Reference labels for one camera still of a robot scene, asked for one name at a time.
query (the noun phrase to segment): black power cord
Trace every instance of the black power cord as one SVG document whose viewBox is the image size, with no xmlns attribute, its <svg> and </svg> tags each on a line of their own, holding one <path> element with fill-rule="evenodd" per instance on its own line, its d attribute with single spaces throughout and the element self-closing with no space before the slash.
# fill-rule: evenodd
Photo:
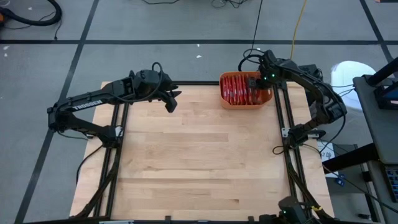
<svg viewBox="0 0 398 224">
<path fill-rule="evenodd" d="M 55 15 L 53 16 L 53 18 L 46 21 L 33 21 L 30 19 L 25 19 L 21 16 L 17 16 L 10 9 L 6 9 L 3 7 L 0 7 L 0 13 L 7 18 L 14 19 L 15 21 L 21 22 L 23 24 L 32 25 L 32 26 L 50 26 L 52 24 L 56 24 L 59 20 L 61 20 L 62 10 L 60 5 L 55 0 L 47 0 L 47 1 L 54 6 Z"/>
<path fill-rule="evenodd" d="M 57 13 L 57 12 L 56 12 L 56 11 L 55 11 L 55 12 L 51 12 L 50 14 L 41 17 L 38 21 L 41 22 L 43 19 L 45 19 L 45 18 L 47 18 L 47 17 L 50 17 L 51 15 L 53 15 L 53 14 L 55 14 L 55 13 Z M 23 27 L 3 27 L 3 28 L 5 28 L 5 29 L 10 29 L 10 30 L 20 30 L 20 29 L 29 28 L 29 27 L 31 27 L 31 26 L 34 26 L 34 25 L 28 25 L 28 26 L 23 26 Z M 62 26 L 62 17 L 60 17 L 60 19 L 59 19 L 59 25 L 58 25 L 57 30 L 55 31 L 54 40 L 58 40 L 57 34 L 58 34 L 58 31 L 60 30 L 61 26 Z"/>
<path fill-rule="evenodd" d="M 54 13 L 55 13 L 55 12 L 51 12 L 50 14 L 41 17 L 41 18 L 39 19 L 39 21 L 42 21 L 43 19 L 45 19 L 45 18 L 47 18 L 47 17 L 49 17 L 49 16 L 52 16 L 52 14 L 54 14 Z M 6 26 L 4 26 L 3 28 L 5 28 L 5 29 L 10 29 L 10 30 L 19 30 L 19 29 L 26 29 L 26 28 L 29 28 L 29 27 L 31 27 L 31 26 L 32 26 L 32 25 L 23 26 L 23 27 L 6 27 Z"/>
<path fill-rule="evenodd" d="M 121 130 L 120 130 L 120 132 L 119 132 L 119 134 L 118 134 L 118 138 L 120 138 L 120 136 L 121 136 L 121 134 L 122 134 L 123 132 L 124 132 L 124 130 L 123 130 L 123 128 L 121 127 Z M 79 174 L 80 174 L 80 169 L 81 169 L 82 165 L 87 161 L 88 158 L 90 158 L 91 156 L 93 156 L 94 154 L 96 154 L 103 146 L 104 146 L 104 144 L 100 145 L 100 147 L 98 147 L 98 148 L 95 149 L 92 153 L 90 153 L 88 156 L 86 156 L 86 157 L 83 159 L 83 161 L 80 163 L 80 165 L 78 166 L 77 171 L 76 171 L 76 184 L 77 184 L 77 182 L 79 181 Z"/>
<path fill-rule="evenodd" d="M 245 3 L 248 0 L 239 0 L 239 1 L 232 1 L 232 0 L 212 0 L 211 1 L 211 6 L 213 6 L 216 9 L 224 7 L 227 2 L 229 2 L 235 9 L 239 8 L 243 3 Z"/>
<path fill-rule="evenodd" d="M 259 13 L 258 13 L 258 15 L 257 15 L 256 28 L 254 29 L 254 36 L 253 36 L 253 41 L 251 42 L 251 48 L 250 48 L 250 49 L 247 49 L 247 50 L 245 50 L 245 51 L 243 52 L 243 57 L 244 57 L 244 58 L 250 56 L 253 50 L 255 50 L 255 51 L 257 51 L 257 52 L 264 53 L 264 52 L 261 51 L 261 50 L 254 49 L 254 43 L 255 43 L 255 41 L 256 41 L 256 35 L 257 35 L 257 28 L 259 27 L 260 14 L 261 14 L 261 7 L 262 7 L 262 0 L 261 0 L 261 2 L 260 2 Z M 248 52 L 249 50 L 250 50 L 249 55 L 248 55 L 248 56 L 245 56 L 245 53 Z M 250 61 L 250 62 L 252 62 L 252 63 L 260 64 L 259 62 L 255 62 L 255 61 L 250 60 L 250 59 L 248 59 L 248 61 Z"/>
<path fill-rule="evenodd" d="M 174 0 L 172 2 L 148 2 L 146 0 L 141 0 L 143 2 L 145 2 L 146 4 L 174 4 L 176 2 L 178 2 L 179 0 Z"/>
<path fill-rule="evenodd" d="M 70 139 L 81 139 L 81 140 L 88 141 L 87 138 L 74 137 L 74 136 L 67 136 L 67 135 L 62 134 L 60 131 L 57 131 L 57 133 L 58 133 L 59 135 L 61 135 L 62 137 L 65 137 L 65 138 L 70 138 Z"/>
<path fill-rule="evenodd" d="M 87 160 L 88 158 L 90 158 L 91 156 L 93 156 L 93 155 L 94 155 L 96 152 L 98 152 L 103 146 L 104 146 L 103 144 L 100 145 L 100 147 L 98 147 L 98 148 L 95 149 L 92 153 L 90 153 L 88 156 L 86 156 L 86 157 L 83 159 L 83 161 L 80 163 L 80 165 L 79 165 L 79 167 L 77 168 L 77 171 L 76 171 L 76 184 L 77 184 L 77 182 L 79 181 L 79 174 L 80 174 L 80 169 L 81 169 L 82 165 L 86 162 L 86 160 Z"/>
</svg>

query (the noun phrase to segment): black cable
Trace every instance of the black cable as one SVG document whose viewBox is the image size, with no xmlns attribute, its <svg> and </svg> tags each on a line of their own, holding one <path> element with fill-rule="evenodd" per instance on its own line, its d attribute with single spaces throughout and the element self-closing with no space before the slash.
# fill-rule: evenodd
<svg viewBox="0 0 398 224">
<path fill-rule="evenodd" d="M 261 7 L 262 7 L 262 0 L 261 0 L 261 2 L 260 2 L 259 13 L 258 13 L 258 15 L 257 15 L 256 28 L 254 29 L 253 41 L 251 42 L 250 53 L 249 53 L 248 56 L 250 56 L 251 53 L 252 53 L 252 51 L 254 50 L 254 43 L 255 43 L 255 41 L 256 41 L 257 28 L 258 28 L 258 26 L 259 26 L 259 21 L 260 21 Z M 246 58 L 245 53 L 246 53 L 247 51 L 248 51 L 248 50 L 245 50 L 245 51 L 243 52 L 243 58 Z M 253 60 L 249 60 L 249 59 L 248 59 L 248 61 L 249 61 L 249 62 L 252 62 L 252 63 L 260 64 L 259 62 L 255 62 L 255 61 L 253 61 Z"/>
<path fill-rule="evenodd" d="M 45 18 L 47 18 L 48 16 L 51 16 L 52 14 L 54 14 L 55 12 L 51 12 L 50 14 L 48 14 L 48 15 L 46 15 L 46 16 L 43 16 L 43 17 L 41 17 L 40 19 L 39 19 L 39 21 L 42 21 L 43 19 L 45 19 Z M 28 25 L 28 26 L 24 26 L 24 27 L 3 27 L 3 28 L 5 28 L 5 29 L 10 29 L 10 30 L 18 30 L 18 29 L 26 29 L 26 28 L 29 28 L 29 27 L 31 27 L 32 25 Z"/>
<path fill-rule="evenodd" d="M 282 153 L 284 153 L 284 150 L 280 151 L 280 152 L 275 152 L 275 149 L 279 148 L 279 147 L 283 147 L 283 146 L 275 146 L 272 149 L 272 153 L 274 153 L 274 155 L 281 155 Z"/>
<path fill-rule="evenodd" d="M 314 149 L 317 153 L 319 153 L 319 156 L 322 158 L 322 154 L 321 154 L 321 152 L 319 151 L 319 149 L 317 149 L 317 148 L 315 148 L 315 147 L 313 147 L 313 146 L 310 146 L 310 145 L 308 145 L 308 144 L 304 144 L 304 143 L 303 143 L 303 146 L 308 146 L 308 147 L 310 147 L 311 149 Z"/>
<path fill-rule="evenodd" d="M 120 138 L 121 134 L 124 132 L 123 128 L 121 128 L 119 134 L 118 134 L 118 138 Z M 82 167 L 82 165 L 86 162 L 86 160 L 88 158 L 90 158 L 92 155 L 94 155 L 96 152 L 98 152 L 102 147 L 104 146 L 104 144 L 102 144 L 100 147 L 98 147 L 97 149 L 95 149 L 92 153 L 90 153 L 86 158 L 83 159 L 83 161 L 80 163 L 79 167 L 77 168 L 76 171 L 76 184 L 79 181 L 79 174 L 80 174 L 80 169 Z"/>
<path fill-rule="evenodd" d="M 261 55 L 248 55 L 248 56 L 244 57 L 244 58 L 239 62 L 238 71 L 242 72 L 242 65 L 243 65 L 243 62 L 245 62 L 245 61 L 249 60 L 249 58 L 253 58 L 253 57 L 258 58 L 259 61 L 261 61 Z"/>
<path fill-rule="evenodd" d="M 219 6 L 217 6 L 214 4 L 215 1 L 220 1 L 221 4 Z M 237 9 L 246 1 L 248 1 L 248 0 L 239 0 L 239 2 L 232 1 L 232 0 L 212 0 L 211 6 L 213 6 L 213 8 L 219 9 L 219 8 L 224 7 L 226 5 L 226 3 L 229 2 L 235 9 Z"/>
<path fill-rule="evenodd" d="M 174 0 L 172 2 L 147 2 L 146 0 L 141 0 L 141 1 L 145 2 L 146 4 L 174 4 L 179 0 Z"/>
<path fill-rule="evenodd" d="M 149 93 L 147 96 L 145 96 L 145 97 L 143 97 L 143 98 L 141 98 L 141 99 L 138 99 L 138 100 L 126 100 L 126 99 L 124 99 L 124 98 L 118 97 L 118 96 L 116 96 L 116 95 L 114 95 L 114 94 L 111 94 L 111 93 L 107 93 L 107 94 L 109 94 L 109 95 L 115 97 L 116 99 L 118 99 L 118 100 L 120 100 L 120 101 L 122 101 L 122 102 L 125 102 L 125 103 L 136 103 L 136 102 L 140 102 L 140 101 L 150 100 L 151 96 L 153 96 L 153 95 L 157 92 L 157 90 L 160 88 L 160 86 L 161 86 L 161 84 L 162 84 L 162 80 L 163 80 L 163 74 L 164 74 L 164 73 L 163 73 L 163 67 L 162 67 L 162 65 L 161 65 L 159 62 L 154 62 L 154 63 L 152 64 L 152 70 L 154 71 L 155 65 L 158 65 L 159 68 L 160 68 L 160 72 L 159 72 L 159 73 L 160 73 L 159 83 L 157 84 L 157 86 L 156 86 L 156 88 L 154 89 L 154 91 L 152 91 L 151 93 Z"/>
<path fill-rule="evenodd" d="M 76 184 L 79 181 L 79 174 L 80 174 L 80 169 L 81 169 L 82 165 L 86 162 L 86 160 L 88 158 L 90 158 L 92 155 L 94 155 L 96 152 L 98 152 L 103 146 L 104 146 L 104 144 L 100 145 L 100 147 L 95 149 L 92 153 L 90 153 L 87 157 L 85 157 L 83 159 L 83 161 L 80 163 L 80 165 L 79 165 L 79 167 L 77 168 L 77 171 L 76 171 Z"/>
<path fill-rule="evenodd" d="M 59 23 L 60 23 L 60 24 L 58 25 L 58 28 L 57 28 L 57 30 L 55 31 L 55 34 L 54 34 L 54 40 L 58 40 L 57 34 L 58 34 L 58 30 L 60 30 L 60 28 L 61 28 L 61 26 L 62 26 L 62 17 L 61 17 Z"/>
<path fill-rule="evenodd" d="M 342 93 L 345 93 L 345 92 L 347 92 L 347 91 L 353 91 L 353 90 L 355 90 L 355 88 L 352 88 L 352 89 L 349 89 L 349 90 L 344 90 L 344 91 L 342 91 L 341 93 L 339 93 L 339 95 L 342 94 Z"/>
<path fill-rule="evenodd" d="M 55 8 L 55 15 L 53 18 L 46 20 L 46 21 L 33 21 L 30 19 L 25 19 L 21 16 L 15 15 L 11 10 L 5 9 L 3 7 L 0 7 L 0 13 L 4 15 L 5 17 L 14 19 L 15 21 L 27 24 L 27 25 L 32 25 L 32 26 L 49 26 L 52 24 L 56 24 L 62 17 L 62 10 L 60 5 L 55 1 L 55 0 L 47 0 L 51 5 L 54 6 Z"/>
<path fill-rule="evenodd" d="M 344 87 L 349 87 L 349 86 L 354 86 L 354 84 L 346 85 L 346 86 L 331 86 L 331 87 L 333 87 L 333 88 L 344 88 Z"/>
<path fill-rule="evenodd" d="M 334 95 L 334 91 L 333 91 L 331 88 L 329 88 L 328 85 L 326 85 L 325 83 L 320 82 L 320 81 L 317 81 L 317 82 L 318 82 L 318 84 L 323 85 L 327 90 L 329 90 L 330 93 L 331 93 L 331 95 L 332 95 L 332 97 L 333 97 L 333 100 L 335 100 L 336 102 L 338 102 L 337 97 Z M 338 104 L 338 106 L 340 107 L 341 112 L 343 113 L 343 124 L 341 125 L 341 128 L 338 130 L 338 132 L 336 133 L 336 135 L 335 135 L 331 140 L 329 140 L 329 141 L 325 144 L 325 146 L 324 146 L 323 149 L 320 151 L 320 153 L 322 153 L 323 150 L 326 149 L 326 147 L 327 147 L 327 145 L 329 145 L 329 143 L 331 143 L 333 140 L 335 140 L 335 139 L 337 138 L 337 136 L 341 133 L 341 131 L 344 129 L 344 126 L 345 126 L 345 124 L 346 124 L 346 114 L 343 112 L 343 111 L 344 111 L 344 110 L 343 110 L 343 107 L 342 107 L 340 104 Z"/>
<path fill-rule="evenodd" d="M 341 96 L 341 97 L 343 97 L 343 96 L 347 95 L 348 93 L 351 93 L 352 91 L 353 91 L 353 89 L 352 89 L 352 90 L 350 90 L 349 92 L 347 92 L 347 93 L 343 94 L 343 95 L 340 95 L 340 96 Z"/>
<path fill-rule="evenodd" d="M 88 139 L 87 139 L 87 138 L 82 138 L 82 137 L 73 137 L 73 136 L 67 136 L 67 135 L 64 135 L 64 134 L 62 134 L 60 131 L 57 131 L 57 133 L 58 133 L 59 135 L 61 135 L 61 136 L 65 137 L 65 138 L 71 138 L 71 139 L 81 139 L 81 140 L 86 140 L 86 141 L 88 141 Z"/>
<path fill-rule="evenodd" d="M 334 174 L 334 175 L 337 176 L 338 178 L 341 178 L 341 179 L 347 181 L 347 182 L 350 183 L 352 186 L 354 186 L 354 187 L 357 188 L 358 190 L 362 191 L 362 192 L 363 192 L 364 194 L 366 194 L 367 196 L 371 197 L 373 200 L 379 202 L 380 205 L 382 205 L 382 206 L 388 208 L 389 210 L 391 210 L 391 211 L 393 211 L 393 212 L 395 212 L 395 213 L 398 213 L 398 210 L 396 210 L 396 209 L 392 208 L 391 206 L 385 204 L 384 202 L 380 201 L 378 198 L 376 198 L 375 196 L 369 194 L 369 193 L 366 192 L 365 190 L 361 189 L 360 187 L 358 187 L 357 185 L 355 185 L 354 183 L 352 183 L 350 180 L 347 180 L 345 177 L 341 177 L 341 176 L 335 174 L 334 172 L 332 172 L 330 169 L 328 169 L 328 168 L 325 167 L 324 165 L 322 165 L 322 166 L 323 166 L 323 168 L 324 168 L 325 170 L 327 170 L 329 173 Z"/>
</svg>

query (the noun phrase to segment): black floor stripe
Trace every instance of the black floor stripe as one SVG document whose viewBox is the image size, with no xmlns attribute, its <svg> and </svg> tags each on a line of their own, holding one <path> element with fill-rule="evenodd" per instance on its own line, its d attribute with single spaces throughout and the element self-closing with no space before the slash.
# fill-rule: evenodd
<svg viewBox="0 0 398 224">
<path fill-rule="evenodd" d="M 398 40 L 385 40 L 384 43 L 387 45 L 398 45 Z"/>
<path fill-rule="evenodd" d="M 376 35 L 377 40 L 380 43 L 380 47 L 381 47 L 381 50 L 383 51 L 384 56 L 386 57 L 388 62 L 391 62 L 393 60 L 393 58 L 391 56 L 391 53 L 390 53 L 390 51 L 389 51 L 389 49 L 387 47 L 386 42 L 383 39 L 383 36 L 381 35 L 381 32 L 380 32 L 379 28 L 377 27 L 376 21 L 374 20 L 374 18 L 372 16 L 372 13 L 371 13 L 368 5 L 366 4 L 366 1 L 365 0 L 359 0 L 359 1 L 360 1 L 361 5 L 362 5 L 362 8 L 363 8 L 365 14 L 366 14 L 366 17 L 368 18 L 369 23 L 371 24 L 371 27 L 372 27 L 373 32 L 374 32 L 374 35 Z M 394 76 L 396 78 L 398 78 L 398 73 L 395 72 Z"/>
<path fill-rule="evenodd" d="M 85 40 L 98 45 L 251 44 L 252 40 Z M 398 40 L 389 41 L 398 45 Z M 80 40 L 0 40 L 0 44 L 80 44 Z M 290 45 L 291 40 L 256 40 L 256 44 Z M 296 40 L 295 45 L 376 45 L 378 40 Z"/>
<path fill-rule="evenodd" d="M 80 40 L 0 40 L 0 44 L 79 44 Z"/>
<path fill-rule="evenodd" d="M 94 14 L 95 14 L 96 8 L 98 6 L 98 1 L 99 0 L 94 0 L 93 5 L 91 6 L 90 14 L 88 15 L 88 18 L 87 18 L 87 21 L 85 24 L 85 28 L 83 30 L 78 47 L 75 52 L 75 56 L 73 57 L 72 63 L 69 68 L 68 75 L 65 79 L 65 83 L 63 84 L 63 88 L 62 88 L 62 91 L 60 94 L 60 99 L 65 98 L 68 93 L 70 84 L 72 82 L 73 75 L 75 74 L 76 66 L 78 64 L 78 61 L 79 61 L 79 58 L 81 55 L 81 51 L 83 50 L 84 40 L 87 38 L 87 34 L 90 29 L 91 22 L 93 21 Z M 19 207 L 17 217 L 15 219 L 15 223 L 23 223 L 24 222 L 27 210 L 29 208 L 30 201 L 32 200 L 32 196 L 35 191 L 37 181 L 39 180 L 40 173 L 42 171 L 42 168 L 43 168 L 43 165 L 45 162 L 45 158 L 47 157 L 47 153 L 49 151 L 52 138 L 53 138 L 53 132 L 51 130 L 48 130 L 47 134 L 45 135 L 45 139 L 44 139 L 42 148 L 40 150 L 39 157 L 37 158 L 36 165 L 34 167 L 32 176 L 30 177 L 29 184 L 26 188 L 24 198 L 22 199 L 22 203 Z"/>
<path fill-rule="evenodd" d="M 251 44 L 252 40 L 87 40 L 98 45 Z M 256 40 L 256 44 L 290 45 L 291 40 Z M 375 45 L 377 40 L 296 40 L 296 45 Z"/>
<path fill-rule="evenodd" d="M 30 200 L 32 200 L 37 181 L 39 180 L 40 173 L 44 165 L 44 160 L 47 157 L 53 135 L 54 132 L 47 130 L 47 134 L 45 135 L 42 148 L 36 161 L 36 165 L 33 169 L 33 173 L 26 188 L 24 198 L 22 199 L 21 205 L 19 207 L 15 223 L 22 223 L 25 219 L 27 209 L 29 208 Z"/>
</svg>

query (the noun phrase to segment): white object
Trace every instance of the white object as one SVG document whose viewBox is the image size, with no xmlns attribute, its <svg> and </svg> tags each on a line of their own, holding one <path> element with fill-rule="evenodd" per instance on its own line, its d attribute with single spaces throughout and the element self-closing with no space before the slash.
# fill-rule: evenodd
<svg viewBox="0 0 398 224">
<path fill-rule="evenodd" d="M 362 75 L 373 75 L 374 69 L 369 65 L 365 65 L 360 62 L 345 61 L 338 63 L 331 68 L 331 85 L 332 86 L 346 86 L 353 84 L 353 78 L 361 77 Z M 350 90 L 353 86 L 347 86 L 343 88 L 335 88 L 333 90 L 336 93 L 341 93 L 345 90 Z M 361 110 L 361 103 L 359 102 L 358 95 L 353 90 L 347 95 L 343 96 L 344 104 L 347 107 Z"/>
</svg>

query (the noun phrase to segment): black metal frame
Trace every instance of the black metal frame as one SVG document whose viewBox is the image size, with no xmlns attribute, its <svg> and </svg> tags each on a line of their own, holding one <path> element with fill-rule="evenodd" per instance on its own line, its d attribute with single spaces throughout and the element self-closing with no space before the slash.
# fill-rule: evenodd
<svg viewBox="0 0 398 224">
<path fill-rule="evenodd" d="M 176 85 L 219 85 L 219 81 L 176 81 L 174 82 Z M 292 114 L 292 109 L 290 106 L 290 100 L 289 100 L 289 93 L 287 92 L 287 85 L 283 84 L 282 87 L 277 87 L 274 86 L 274 97 L 275 97 L 275 102 L 276 102 L 276 108 L 277 108 L 277 114 L 278 114 L 278 120 L 279 120 L 279 126 L 280 126 L 280 135 L 282 137 L 282 142 L 284 140 L 282 136 L 282 128 L 285 127 L 284 124 L 284 117 L 282 114 L 282 106 L 280 103 L 280 98 L 279 98 L 279 91 L 278 89 L 281 88 L 283 93 L 284 93 L 284 100 L 285 100 L 285 105 L 286 105 L 286 111 L 287 111 L 287 116 L 289 120 L 289 126 L 292 127 L 294 126 L 294 120 L 293 120 L 293 114 Z M 118 114 L 119 114 L 119 105 L 114 106 L 113 109 L 113 115 L 112 115 L 112 120 L 111 120 L 111 126 L 116 126 L 117 120 L 118 120 Z M 129 110 L 129 104 L 125 103 L 124 104 L 124 109 L 123 109 L 123 116 L 121 120 L 121 127 L 123 130 L 125 130 L 126 127 L 126 122 L 127 122 L 127 114 Z M 115 148 L 116 153 L 114 156 L 114 163 L 111 168 L 111 170 L 108 171 L 109 169 L 109 162 L 110 162 L 110 157 L 111 157 L 111 151 L 113 148 L 106 148 L 105 155 L 104 155 L 104 162 L 101 170 L 101 178 L 99 180 L 99 187 L 98 190 L 95 192 L 93 198 L 90 201 L 94 201 L 94 205 L 91 208 L 88 209 L 83 209 L 82 212 L 80 212 L 77 216 L 71 217 L 70 219 L 66 220 L 52 220 L 52 221 L 44 221 L 44 222 L 33 222 L 33 223 L 43 223 L 43 224 L 61 224 L 61 223 L 73 223 L 73 224 L 81 224 L 81 223 L 95 223 L 98 224 L 99 222 L 103 221 L 110 221 L 111 220 L 111 214 L 112 214 L 112 208 L 113 208 L 113 201 L 114 201 L 114 194 L 116 191 L 116 184 L 117 184 L 117 179 L 118 179 L 118 171 L 119 171 L 119 163 L 121 159 L 121 152 L 122 152 L 122 147 L 123 147 L 123 140 L 124 140 L 124 134 L 120 137 L 120 145 Z M 291 157 L 289 154 L 289 150 L 287 149 L 287 145 L 284 144 L 284 156 L 285 156 L 285 161 L 286 161 L 286 166 L 288 162 L 291 162 Z M 298 175 L 301 179 L 301 181 L 306 185 L 305 183 L 305 176 L 304 176 L 304 171 L 303 171 L 303 165 L 301 161 L 301 155 L 299 149 L 294 150 L 295 153 L 295 161 L 297 165 L 297 170 L 298 170 Z M 105 211 L 105 216 L 101 216 L 101 205 L 102 205 L 102 200 L 103 200 L 103 193 L 107 186 L 110 184 L 109 188 L 109 196 L 108 196 L 108 201 L 106 204 L 106 211 Z M 292 178 L 289 176 L 289 187 L 290 187 L 290 194 L 291 196 L 294 196 L 297 198 L 297 192 L 295 188 L 294 181 Z M 93 212 L 93 217 L 88 217 L 90 212 L 94 210 Z M 306 212 L 306 216 L 310 217 L 311 211 Z M 172 221 L 173 223 L 181 223 L 181 224 L 191 224 L 193 221 Z M 211 223 L 211 224 L 227 224 L 227 223 L 233 223 L 233 224 L 254 224 L 258 223 L 254 221 L 253 217 L 248 217 L 248 221 L 203 221 L 205 223 Z M 171 223 L 171 217 L 166 216 L 165 220 L 135 220 L 134 223 L 159 223 L 159 224 L 164 224 L 164 223 Z"/>
<path fill-rule="evenodd" d="M 284 141 L 284 137 L 282 135 L 282 128 L 285 127 L 285 123 L 284 123 L 284 117 L 283 117 L 283 112 L 282 112 L 282 106 L 280 104 L 279 89 L 282 89 L 282 92 L 284 94 L 285 108 L 286 108 L 286 113 L 287 113 L 287 119 L 289 122 L 289 127 L 294 126 L 294 118 L 293 118 L 292 107 L 290 105 L 289 92 L 287 90 L 286 82 L 283 82 L 281 84 L 281 86 L 274 85 L 273 90 L 274 90 L 275 105 L 276 105 L 276 110 L 277 110 L 277 115 L 278 115 L 278 120 L 279 120 L 280 136 L 282 138 L 282 144 L 283 144 L 283 149 L 284 149 L 285 165 L 286 165 L 286 169 L 288 169 L 287 164 L 292 162 L 292 158 L 290 156 L 289 146 Z M 295 161 L 296 161 L 298 176 L 300 177 L 300 180 L 302 181 L 304 186 L 307 186 L 299 147 L 296 147 L 294 149 L 294 154 L 295 154 Z M 295 188 L 294 181 L 291 178 L 291 176 L 289 176 L 289 175 L 288 175 L 288 180 L 289 180 L 289 187 L 290 187 L 290 195 L 297 198 L 297 191 Z M 307 199 L 304 196 L 303 196 L 303 201 L 304 202 L 307 201 Z M 305 215 L 307 216 L 307 218 L 309 218 L 312 216 L 312 213 L 310 210 L 306 210 Z"/>
</svg>

